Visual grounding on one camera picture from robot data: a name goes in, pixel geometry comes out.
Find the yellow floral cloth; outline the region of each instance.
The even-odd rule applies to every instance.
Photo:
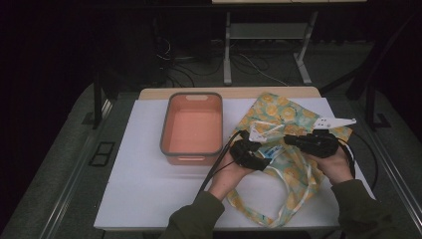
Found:
[[[235,131],[243,129],[249,131],[251,123],[264,121],[270,124],[257,124],[257,131],[269,130],[271,125],[283,124],[284,126],[280,128],[282,135],[304,135],[313,131],[318,118],[319,115],[286,98],[263,93],[239,122]],[[347,141],[351,129],[342,126],[331,129],[330,132]],[[287,201],[280,209],[279,217],[270,218],[248,207],[236,190],[231,191],[227,199],[233,207],[262,226],[270,228],[283,226],[309,198],[318,192],[323,174],[317,169],[314,161],[303,158],[297,147],[285,144],[282,136],[277,140],[263,143],[260,153],[273,160],[264,172],[282,180],[288,188]]]

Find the person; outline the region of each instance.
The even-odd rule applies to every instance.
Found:
[[[362,181],[351,175],[341,147],[335,155],[327,158],[305,153],[304,157],[316,161],[332,184],[331,190],[339,206],[338,223],[348,239],[400,238],[391,213],[369,196]],[[230,153],[226,153],[219,167],[232,161]],[[224,167],[214,175],[207,191],[200,192],[191,205],[170,216],[168,226],[159,238],[212,238],[215,223],[224,212],[221,201],[251,172],[252,169],[236,163]]]

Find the black wire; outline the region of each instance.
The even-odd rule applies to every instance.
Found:
[[[232,164],[233,162],[235,162],[235,161],[231,161],[231,162],[227,163],[226,165],[222,166],[220,169],[218,169],[217,171],[215,171],[215,172],[212,174],[212,176],[214,176],[215,174],[217,174],[217,172],[219,172],[219,171],[223,170],[223,168],[227,167],[228,165]]]
[[[196,73],[196,72],[190,70],[187,67],[181,66],[180,64],[176,64],[175,66],[176,67],[179,67],[179,68],[183,68],[184,70],[186,70],[186,71],[188,71],[188,72],[190,72],[190,73],[192,73],[192,74],[194,74],[196,76],[206,77],[206,76],[211,76],[213,74],[216,74],[218,72],[218,70],[220,70],[222,63],[223,63],[223,59],[221,59],[221,61],[218,63],[217,69],[215,69],[214,71],[212,71],[210,73]]]
[[[326,239],[328,236],[332,235],[332,233],[334,233],[334,232],[335,232],[335,230],[329,231],[325,235],[321,236],[319,239]]]
[[[257,71],[257,69],[255,69],[254,68],[254,70],[255,70],[255,72],[254,73],[249,73],[249,72],[246,72],[246,71],[244,71],[244,70],[242,70],[238,65],[237,65],[237,60],[235,59],[235,58],[230,58],[230,63],[239,71],[239,72],[241,72],[241,73],[244,73],[244,74],[247,74],[247,75],[259,75],[260,74],[260,72],[258,72]]]
[[[189,74],[183,72],[182,70],[175,69],[175,68],[170,68],[170,70],[173,70],[173,71],[176,71],[176,72],[179,72],[179,73],[185,75],[189,79],[189,81],[192,83],[192,87],[193,88],[195,87],[195,83],[193,82],[193,79],[189,76]]]
[[[270,63],[268,63],[268,61],[267,60],[265,60],[265,59],[262,59],[262,58],[258,58],[258,59],[260,59],[260,60],[262,60],[264,63],[265,63],[265,65],[266,65],[266,67],[265,68],[261,68],[260,66],[258,66],[256,63],[254,63],[254,65],[252,65],[249,61],[251,61],[251,57],[248,57],[248,56],[245,56],[244,54],[242,54],[243,56],[241,56],[240,54],[239,55],[233,55],[233,57],[241,57],[241,59],[243,59],[243,60],[245,60],[246,61],[246,63],[243,63],[242,61],[239,61],[239,60],[237,60],[237,59],[235,59],[235,58],[233,58],[233,57],[231,57],[230,59],[231,60],[235,60],[235,61],[238,61],[239,62],[239,64],[241,64],[241,65],[243,65],[243,66],[245,66],[245,67],[247,67],[247,68],[251,68],[251,69],[254,69],[255,71],[261,71],[261,72],[264,72],[264,71],[267,71],[268,69],[270,69]]]
[[[211,169],[209,170],[207,176],[205,177],[204,181],[202,182],[201,187],[199,188],[198,193],[196,194],[196,197],[199,195],[199,193],[201,191],[203,191],[205,189],[205,187],[207,186],[208,182],[211,180],[211,178],[214,176],[215,174],[215,169],[218,167],[218,165],[220,164],[221,160],[223,159],[224,155],[227,153],[227,151],[230,148],[230,145],[232,144],[232,141],[236,138],[237,135],[239,135],[240,132],[237,131],[235,132],[235,134],[233,134],[232,137],[230,137],[229,141],[227,142],[227,144],[224,146],[223,150],[221,151],[220,155],[218,156],[217,160],[215,160],[214,165],[212,165]]]
[[[170,79],[171,83],[173,84],[173,88],[174,88],[174,83],[177,83],[177,85],[179,85],[180,88],[185,88],[185,86],[182,85],[179,81],[177,81],[177,79],[175,79],[174,77],[167,75],[167,78]]]
[[[369,151],[370,151],[370,153],[371,153],[371,155],[372,155],[372,158],[373,158],[373,163],[374,163],[374,166],[375,166],[375,175],[374,175],[374,177],[373,177],[373,181],[372,181],[372,183],[371,183],[371,185],[370,185],[370,189],[371,190],[373,190],[374,188],[375,188],[375,185],[376,185],[376,182],[378,181],[378,159],[376,158],[376,155],[375,155],[375,152],[373,151],[373,149],[372,149],[372,147],[369,145],[369,143],[365,140],[365,139],[363,139],[363,137],[362,136],[360,136],[359,134],[357,134],[356,132],[352,132],[354,135],[356,135],[358,138],[360,138],[360,140],[362,140],[363,141],[363,143],[365,143],[366,144],[366,146],[369,148]]]

